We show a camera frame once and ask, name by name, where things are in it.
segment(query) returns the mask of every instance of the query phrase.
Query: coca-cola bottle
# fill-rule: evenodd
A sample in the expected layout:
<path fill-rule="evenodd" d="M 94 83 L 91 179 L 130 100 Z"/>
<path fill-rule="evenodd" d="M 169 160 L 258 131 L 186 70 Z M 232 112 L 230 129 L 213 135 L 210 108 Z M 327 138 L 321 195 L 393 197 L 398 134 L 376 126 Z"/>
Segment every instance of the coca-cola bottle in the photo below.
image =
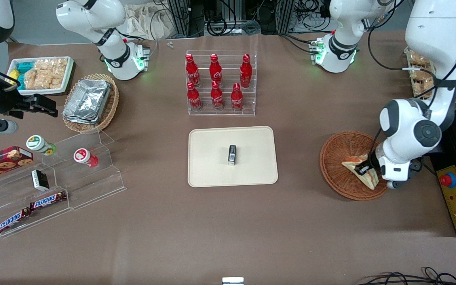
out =
<path fill-rule="evenodd" d="M 212 81 L 212 90 L 210 91 L 210 96 L 212 97 L 212 104 L 214 105 L 214 110 L 223 110 L 223 92 L 219 88 L 219 83 L 217 81 Z"/>
<path fill-rule="evenodd" d="M 219 86 L 223 86 L 223 73 L 221 65 L 217 62 L 217 54 L 213 53 L 210 55 L 210 79 L 217 81 Z"/>
<path fill-rule="evenodd" d="M 249 54 L 242 56 L 242 65 L 240 66 L 240 85 L 243 88 L 248 88 L 251 84 L 251 76 L 253 74 L 253 67 L 250 63 L 251 57 Z"/>
<path fill-rule="evenodd" d="M 191 110 L 201 110 L 202 104 L 200 100 L 200 94 L 198 94 L 198 90 L 196 90 L 195 84 L 193 84 L 191 81 L 188 82 L 188 101 L 190 102 Z"/>
<path fill-rule="evenodd" d="M 240 90 L 240 85 L 238 83 L 233 85 L 232 109 L 242 110 L 242 91 Z"/>
<path fill-rule="evenodd" d="M 200 73 L 198 66 L 193 60 L 193 56 L 190 53 L 186 54 L 186 72 L 188 73 L 190 81 L 195 85 L 195 87 L 198 87 L 200 85 Z"/>

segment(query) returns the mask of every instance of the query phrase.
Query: yogurt bottle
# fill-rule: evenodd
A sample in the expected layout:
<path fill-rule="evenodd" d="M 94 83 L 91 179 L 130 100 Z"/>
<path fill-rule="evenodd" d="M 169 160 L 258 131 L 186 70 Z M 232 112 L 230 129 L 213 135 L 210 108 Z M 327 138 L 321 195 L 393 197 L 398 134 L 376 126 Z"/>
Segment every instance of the yogurt bottle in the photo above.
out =
<path fill-rule="evenodd" d="M 52 155 L 56 151 L 56 146 L 47 142 L 41 135 L 31 135 L 26 141 L 26 146 L 43 155 Z"/>

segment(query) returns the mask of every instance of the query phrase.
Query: small jar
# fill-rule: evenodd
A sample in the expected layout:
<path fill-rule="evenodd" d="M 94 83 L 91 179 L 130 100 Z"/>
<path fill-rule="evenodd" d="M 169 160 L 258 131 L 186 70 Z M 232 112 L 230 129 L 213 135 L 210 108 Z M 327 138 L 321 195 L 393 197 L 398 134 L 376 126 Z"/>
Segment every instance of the small jar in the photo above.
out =
<path fill-rule="evenodd" d="M 43 155 L 52 155 L 56 152 L 56 146 L 47 142 L 41 135 L 31 135 L 26 141 L 26 146 L 30 150 Z"/>
<path fill-rule="evenodd" d="M 89 167 L 96 167 L 98 165 L 98 157 L 94 154 L 91 154 L 85 148 L 79 148 L 73 154 L 73 159 L 81 164 L 85 164 Z"/>

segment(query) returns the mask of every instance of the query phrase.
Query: emergency stop button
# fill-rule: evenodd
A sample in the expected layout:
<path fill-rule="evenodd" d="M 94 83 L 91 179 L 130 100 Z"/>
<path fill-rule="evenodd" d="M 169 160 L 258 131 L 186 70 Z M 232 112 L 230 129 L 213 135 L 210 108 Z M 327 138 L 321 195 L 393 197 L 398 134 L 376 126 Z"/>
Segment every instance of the emergency stop button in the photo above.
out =
<path fill-rule="evenodd" d="M 439 178 L 441 185 L 453 188 L 456 186 L 456 176 L 453 173 L 446 173 Z"/>

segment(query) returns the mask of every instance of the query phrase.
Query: red button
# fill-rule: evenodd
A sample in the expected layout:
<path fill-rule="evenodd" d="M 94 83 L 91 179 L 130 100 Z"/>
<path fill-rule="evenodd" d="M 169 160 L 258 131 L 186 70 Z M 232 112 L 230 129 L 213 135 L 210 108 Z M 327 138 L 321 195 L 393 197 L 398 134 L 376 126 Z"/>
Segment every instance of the red button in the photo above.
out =
<path fill-rule="evenodd" d="M 442 175 L 439 178 L 439 182 L 441 182 L 444 186 L 450 186 L 453 183 L 453 179 L 451 179 L 450 175 Z"/>

